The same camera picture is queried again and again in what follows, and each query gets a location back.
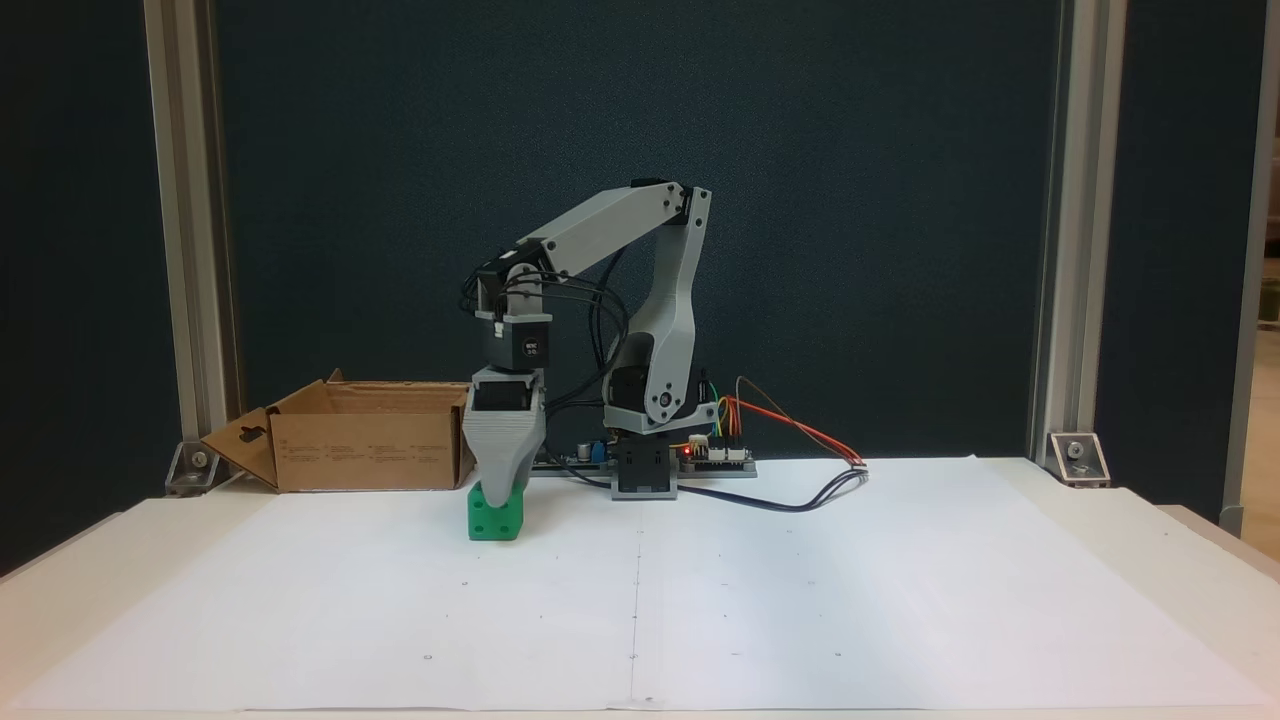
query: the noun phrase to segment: red wire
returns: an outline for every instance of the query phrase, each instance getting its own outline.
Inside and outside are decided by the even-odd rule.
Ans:
[[[815,429],[810,428],[809,425],[806,425],[804,423],[800,423],[797,420],[792,420],[792,419],[787,418],[786,415],[780,415],[780,414],[777,414],[777,413],[774,413],[772,410],[765,410],[764,407],[760,407],[758,405],[751,405],[750,402],[746,402],[745,400],[739,400],[735,396],[730,396],[730,406],[731,407],[732,406],[737,406],[739,407],[737,413],[741,413],[741,407],[746,407],[748,410],[751,410],[754,413],[759,413],[760,415],[764,415],[764,416],[768,416],[768,418],[773,418],[774,420],[781,420],[783,423],[787,423],[787,424],[795,425],[795,427],[797,427],[800,429],[804,429],[804,430],[812,433],[813,436],[819,437],[819,438],[827,441],[828,443],[831,443],[832,446],[837,447],[838,450],[842,450],[846,454],[846,457],[849,460],[852,460],[854,462],[856,462],[859,465],[863,464],[861,455],[858,455],[858,452],[855,452],[854,448],[851,448],[847,445],[840,442],[838,439],[828,436],[827,433],[823,433],[820,430],[815,430]]]

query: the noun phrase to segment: green cube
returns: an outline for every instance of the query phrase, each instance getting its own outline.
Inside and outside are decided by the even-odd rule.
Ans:
[[[511,488],[511,497],[502,507],[493,507],[484,500],[480,483],[467,493],[467,534],[471,539],[516,539],[525,524],[525,483]]]

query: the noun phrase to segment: robotic arm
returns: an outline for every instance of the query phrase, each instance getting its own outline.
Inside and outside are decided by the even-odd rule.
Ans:
[[[547,434],[543,373],[552,316],[543,311],[543,290],[650,231],[657,231],[653,288],[617,341],[602,388],[604,424],[620,436],[622,454],[614,497],[675,497],[664,433],[716,420],[714,404],[690,378],[691,290],[709,208],[705,190],[635,181],[596,193],[477,268],[475,315],[485,322],[488,365],[471,378],[462,427],[490,509],[522,492]],[[659,446],[662,452],[652,452]]]

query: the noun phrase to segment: wire bundle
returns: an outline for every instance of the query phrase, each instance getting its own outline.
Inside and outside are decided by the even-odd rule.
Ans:
[[[622,348],[622,341],[623,338],[627,337],[627,333],[630,332],[631,328],[631,315],[627,313],[626,304],[622,301],[622,297],[618,296],[617,292],[614,292],[608,287],[609,277],[613,274],[613,269],[617,266],[618,260],[622,259],[622,254],[623,250],[618,250],[617,252],[613,254],[613,256],[609,259],[608,265],[604,269],[604,273],[600,275],[600,279],[594,284],[580,278],[570,278],[548,270],[526,270],[522,273],[515,273],[511,277],[508,277],[507,282],[503,284],[502,292],[499,292],[497,297],[493,299],[495,306],[499,309],[504,305],[504,301],[502,299],[509,296],[522,296],[522,297],[540,296],[544,299],[570,300],[589,306],[586,323],[588,323],[588,334],[591,342],[591,354],[593,359],[595,360],[595,372],[589,378],[586,378],[576,387],[573,387],[573,389],[547,401],[548,420],[557,413],[567,410],[570,407],[600,407],[604,405],[604,401],[599,398],[598,400],[576,400],[576,398],[584,392],[586,392],[591,386],[600,383],[604,379],[604,375],[608,374],[609,369],[613,366],[613,363],[618,359],[618,352]],[[515,287],[521,284],[522,281],[532,278],[543,281],[545,284],[556,283],[552,284],[550,290],[556,290],[558,292],[547,292],[548,290],[547,287],[539,287],[538,290],[520,290]],[[462,309],[463,311],[474,313],[477,301],[479,301],[477,278],[476,273],[472,270],[471,275],[468,275],[467,279],[462,283],[458,307]],[[611,352],[608,357],[605,357],[605,350],[604,350],[607,347],[604,338],[604,329],[600,324],[602,314],[609,318],[614,331],[617,332],[617,337],[613,345],[613,352]],[[763,397],[769,405],[773,406],[773,410],[768,410],[765,407],[760,407],[758,405],[753,405],[750,402],[741,400],[742,383],[746,383],[748,387],[750,387],[758,395],[760,395],[760,397]],[[748,497],[744,495],[718,491],[713,488],[696,487],[696,486],[681,486],[680,489],[685,492],[691,492],[694,495],[713,497],[716,500],[723,500],[727,502],[746,505],[749,507],[758,507],[760,510],[772,510],[774,512],[808,512],[810,510],[817,510],[818,507],[822,507],[827,502],[831,502],[837,496],[837,493],[840,493],[840,491],[844,489],[849,483],[854,483],[854,489],[856,489],[864,482],[867,482],[867,478],[869,477],[869,473],[867,470],[867,464],[863,461],[861,456],[858,455],[858,452],[855,452],[851,447],[849,447],[844,442],[840,442],[838,439],[826,433],[822,433],[814,428],[810,428],[809,425],[791,418],[791,415],[788,415],[786,410],[782,409],[782,406],[774,402],[773,398],[768,396],[768,393],[760,389],[751,380],[739,375],[737,382],[735,383],[733,395],[723,395],[723,396],[719,395],[714,384],[712,384],[710,388],[713,397],[716,400],[716,409],[717,409],[716,427],[712,429],[713,436],[741,438],[742,409],[746,407],[748,410],[751,410],[753,413],[756,413],[765,418],[792,425],[794,428],[799,429],[805,436],[808,436],[809,439],[814,441],[814,443],[817,443],[818,447],[822,447],[823,450],[833,454],[835,456],[847,462],[849,468],[846,470],[842,470],[831,480],[828,480],[827,484],[824,484],[822,489],[819,489],[818,493],[813,496],[813,498],[800,505],[786,505],[782,502],[774,502],[772,500]],[[572,475],[577,480],[598,488],[609,487],[609,483],[588,478],[586,475],[582,475],[577,470],[566,465],[554,452],[550,451],[550,447],[548,447],[547,445],[545,437],[543,439],[543,450],[557,465],[559,465],[563,470],[566,470],[570,475]]]
[[[581,396],[593,386],[600,383],[604,379],[604,375],[608,374],[609,368],[613,366],[613,361],[617,360],[618,351],[622,348],[622,338],[627,336],[631,327],[631,315],[627,313],[627,306],[626,302],[622,301],[622,297],[617,292],[609,290],[605,286],[605,282],[608,281],[609,272],[617,264],[621,255],[621,250],[613,255],[613,259],[609,261],[609,266],[605,269],[605,275],[602,277],[598,283],[593,284],[580,278],[564,277],[549,270],[525,270],[511,274],[507,278],[507,282],[503,283],[502,292],[498,292],[497,296],[492,299],[497,307],[502,307],[504,305],[503,299],[511,296],[538,296],[544,299],[570,300],[573,302],[581,302],[590,307],[588,311],[588,324],[591,328],[591,350],[596,355],[595,372],[568,392],[548,400],[548,416],[571,406],[571,404],[579,405],[577,402],[573,402],[575,398]],[[539,287],[538,290],[521,290],[517,287],[530,279],[541,281],[545,286],[550,287]],[[462,283],[458,307],[463,311],[474,313],[476,309],[476,304],[479,301],[479,290],[476,284],[476,273],[472,272],[471,275]],[[617,332],[613,352],[608,357],[604,357],[604,332],[600,327],[602,314],[609,318],[609,322]],[[586,401],[586,404],[602,404],[602,401]]]
[[[746,383],[748,387],[759,393],[760,397],[768,401],[769,405],[772,405],[774,410],[777,410],[777,413],[772,410],[765,410],[764,407],[756,405],[751,405],[750,402],[744,402],[740,398],[740,396],[736,395],[737,392],[741,391],[742,383]],[[869,473],[867,470],[867,462],[863,461],[861,456],[858,455],[858,452],[855,452],[851,447],[826,433],[815,430],[809,425],[797,421],[791,415],[787,415],[786,410],[783,410],[781,405],[774,402],[773,398],[768,396],[768,393],[756,387],[756,384],[753,383],[751,380],[739,375],[736,384],[737,389],[735,391],[736,392],[735,395],[723,396],[721,398],[726,401],[724,405],[728,415],[727,424],[728,424],[730,437],[741,437],[742,407],[746,407],[748,410],[759,413],[760,415],[764,415],[767,418],[772,418],[774,420],[780,420],[795,427],[805,436],[808,436],[809,439],[814,441],[818,445],[818,447],[822,447],[823,450],[836,455],[845,462],[849,462],[849,469],[841,470],[840,474],[828,480],[827,484],[824,484],[822,489],[818,491],[818,495],[813,496],[813,498],[810,498],[808,502],[803,502],[800,505],[786,505],[782,502],[774,502],[772,500],[748,497],[745,495],[737,495],[733,492],[724,492],[724,491],[695,487],[695,486],[681,486],[680,489],[691,492],[694,495],[704,495],[707,497],[714,497],[717,500],[724,500],[727,502],[746,505],[749,507],[758,507],[760,510],[772,510],[774,512],[808,512],[810,510],[817,510],[818,507],[822,507],[823,505],[831,502],[831,500],[833,500],[836,495],[849,483],[852,482],[854,489],[856,489],[858,487],[861,487],[864,482],[867,482],[867,478],[869,477]]]

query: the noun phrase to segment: cardboard box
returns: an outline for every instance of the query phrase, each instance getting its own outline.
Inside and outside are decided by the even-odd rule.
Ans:
[[[475,465],[466,402],[467,383],[346,382],[334,370],[204,442],[278,492],[453,489]]]

